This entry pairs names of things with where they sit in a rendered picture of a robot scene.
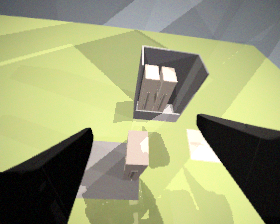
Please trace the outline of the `grey rectangular box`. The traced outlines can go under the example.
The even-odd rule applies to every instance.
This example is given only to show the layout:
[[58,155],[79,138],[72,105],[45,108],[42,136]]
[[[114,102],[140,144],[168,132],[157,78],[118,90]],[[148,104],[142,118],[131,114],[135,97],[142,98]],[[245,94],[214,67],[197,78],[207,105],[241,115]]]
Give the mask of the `grey rectangular box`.
[[148,131],[128,130],[123,180],[137,181],[148,166]]

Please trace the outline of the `grey open-top bin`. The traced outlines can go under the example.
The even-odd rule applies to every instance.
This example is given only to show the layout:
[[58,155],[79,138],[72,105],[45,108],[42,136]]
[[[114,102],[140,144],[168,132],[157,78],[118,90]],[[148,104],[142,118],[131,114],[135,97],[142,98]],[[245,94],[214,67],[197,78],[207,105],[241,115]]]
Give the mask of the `grey open-top bin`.
[[[158,66],[159,74],[162,67],[175,69],[177,84],[163,112],[138,110],[145,65]],[[133,119],[177,122],[208,75],[209,72],[200,54],[142,45]]]

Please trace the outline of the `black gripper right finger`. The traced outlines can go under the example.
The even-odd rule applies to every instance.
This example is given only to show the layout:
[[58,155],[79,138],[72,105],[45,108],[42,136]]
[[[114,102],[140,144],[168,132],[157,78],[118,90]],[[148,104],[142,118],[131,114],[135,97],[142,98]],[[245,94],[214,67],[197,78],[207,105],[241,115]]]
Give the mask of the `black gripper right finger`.
[[265,224],[280,224],[280,130],[198,114],[197,127]]

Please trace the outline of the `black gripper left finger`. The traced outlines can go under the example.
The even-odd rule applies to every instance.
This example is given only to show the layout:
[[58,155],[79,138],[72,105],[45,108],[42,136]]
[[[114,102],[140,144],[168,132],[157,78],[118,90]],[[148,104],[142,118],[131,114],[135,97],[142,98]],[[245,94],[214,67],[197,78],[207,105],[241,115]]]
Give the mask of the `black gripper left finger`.
[[0,172],[0,224],[68,224],[93,139],[84,128]]

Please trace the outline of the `pale pink box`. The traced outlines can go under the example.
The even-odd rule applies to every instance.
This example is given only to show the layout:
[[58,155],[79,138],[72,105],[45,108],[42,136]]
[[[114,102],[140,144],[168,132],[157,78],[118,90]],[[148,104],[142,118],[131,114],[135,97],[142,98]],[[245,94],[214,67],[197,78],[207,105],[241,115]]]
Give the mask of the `pale pink box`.
[[162,67],[159,84],[150,111],[163,112],[177,84],[174,68]]

